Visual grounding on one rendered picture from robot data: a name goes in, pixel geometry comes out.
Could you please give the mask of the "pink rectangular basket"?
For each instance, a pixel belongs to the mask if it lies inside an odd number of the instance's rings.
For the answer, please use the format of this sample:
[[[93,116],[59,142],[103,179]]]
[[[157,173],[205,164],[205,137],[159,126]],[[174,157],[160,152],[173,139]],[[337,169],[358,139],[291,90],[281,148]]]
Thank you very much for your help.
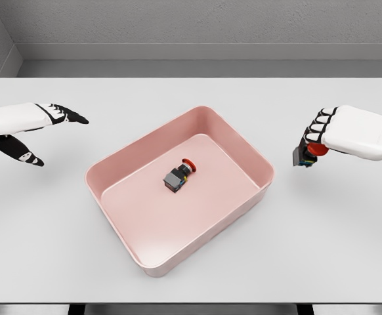
[[[191,160],[176,193],[163,179]],[[85,182],[133,260],[160,277],[260,202],[274,168],[217,112],[198,106],[96,162]]]

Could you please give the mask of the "red-button industrial switch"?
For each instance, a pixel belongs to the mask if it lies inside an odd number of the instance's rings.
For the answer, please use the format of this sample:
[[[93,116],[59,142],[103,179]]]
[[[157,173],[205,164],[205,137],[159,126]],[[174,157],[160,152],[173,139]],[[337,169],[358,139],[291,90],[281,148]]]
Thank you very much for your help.
[[[304,140],[293,151],[293,165],[311,167],[318,161],[318,156],[324,156],[329,148],[323,144],[305,143]]]
[[[170,191],[176,193],[187,182],[188,176],[195,172],[195,164],[191,160],[184,158],[181,165],[167,173],[163,181]]]

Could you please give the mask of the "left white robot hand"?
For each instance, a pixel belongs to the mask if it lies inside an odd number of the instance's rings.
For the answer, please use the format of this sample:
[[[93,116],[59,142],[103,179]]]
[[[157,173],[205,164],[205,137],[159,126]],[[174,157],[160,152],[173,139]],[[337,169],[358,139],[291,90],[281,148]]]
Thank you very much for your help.
[[[86,125],[87,118],[59,104],[38,104],[27,102],[0,107],[0,151],[12,159],[44,166],[37,157],[14,134],[43,129],[63,122],[74,122]]]

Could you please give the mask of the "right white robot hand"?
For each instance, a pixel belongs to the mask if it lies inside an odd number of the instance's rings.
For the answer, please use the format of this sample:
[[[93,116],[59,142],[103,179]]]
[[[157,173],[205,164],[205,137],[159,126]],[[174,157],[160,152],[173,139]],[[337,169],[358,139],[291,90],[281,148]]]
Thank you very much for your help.
[[[323,108],[305,130],[301,144],[321,156],[321,146],[372,161],[382,160],[382,115],[348,105]]]

